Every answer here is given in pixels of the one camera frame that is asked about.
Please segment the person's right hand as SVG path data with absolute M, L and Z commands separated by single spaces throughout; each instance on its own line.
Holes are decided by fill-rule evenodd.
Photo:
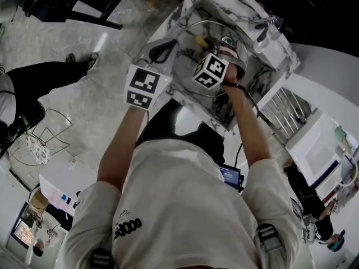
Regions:
M 223 86 L 236 86 L 238 85 L 237 79 L 237 65 L 230 63 L 224 75 L 222 82 Z

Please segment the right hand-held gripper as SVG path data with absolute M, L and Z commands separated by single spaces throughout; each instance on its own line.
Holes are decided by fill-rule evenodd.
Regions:
M 212 36 L 197 37 L 196 41 L 203 48 L 205 55 L 195 68 L 193 82 L 207 90 L 216 88 L 223 82 L 230 63 L 237 65 L 238 81 L 244 77 L 245 64 L 237 53 L 235 40 L 232 37 L 224 36 L 221 39 Z

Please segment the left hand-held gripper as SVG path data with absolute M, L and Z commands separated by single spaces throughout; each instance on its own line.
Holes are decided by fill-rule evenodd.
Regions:
M 172 69 L 178 49 L 176 39 L 145 44 L 128 68 L 123 101 L 150 111 L 173 80 Z

